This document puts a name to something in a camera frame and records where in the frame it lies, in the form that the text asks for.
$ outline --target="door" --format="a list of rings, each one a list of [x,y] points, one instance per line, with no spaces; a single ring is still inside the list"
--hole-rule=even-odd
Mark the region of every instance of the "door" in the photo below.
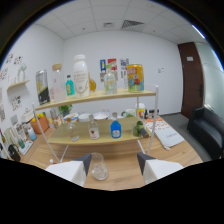
[[[193,42],[178,44],[183,69],[181,114],[190,118],[193,107],[203,105],[204,81],[201,60]]]

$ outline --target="black sofa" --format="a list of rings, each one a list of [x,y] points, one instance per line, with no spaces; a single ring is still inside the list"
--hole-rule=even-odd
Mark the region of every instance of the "black sofa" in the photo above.
[[[187,130],[212,160],[223,158],[224,120],[217,114],[205,107],[193,108]]]

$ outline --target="air vent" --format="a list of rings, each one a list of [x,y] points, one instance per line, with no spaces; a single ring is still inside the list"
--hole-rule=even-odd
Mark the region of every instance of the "air vent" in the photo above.
[[[104,24],[103,24],[103,27],[104,27],[104,28],[111,28],[111,27],[113,27],[113,26],[114,26],[113,23],[104,23]]]
[[[130,30],[130,31],[141,32],[142,30],[145,29],[146,26],[147,26],[147,24],[145,24],[145,23],[125,20],[124,23],[123,23],[123,26],[122,26],[122,30]]]

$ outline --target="bag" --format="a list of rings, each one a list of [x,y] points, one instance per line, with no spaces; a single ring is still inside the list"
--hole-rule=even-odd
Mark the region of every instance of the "bag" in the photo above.
[[[15,144],[11,144],[11,145],[9,146],[9,148],[8,148],[8,151],[9,151],[9,155],[10,155],[10,157],[11,157],[14,161],[16,161],[16,162],[19,162],[19,161],[20,161],[20,156],[19,156],[19,154],[18,154],[19,149],[18,149],[18,147],[17,147]]]

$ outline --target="glass cup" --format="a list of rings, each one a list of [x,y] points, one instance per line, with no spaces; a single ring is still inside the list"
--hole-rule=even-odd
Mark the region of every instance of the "glass cup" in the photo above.
[[[92,153],[90,164],[92,176],[97,180],[104,180],[108,176],[108,169],[104,162],[103,155],[97,152]]]
[[[135,117],[136,113],[134,109],[127,109],[126,111],[122,112],[121,115],[124,117]]]

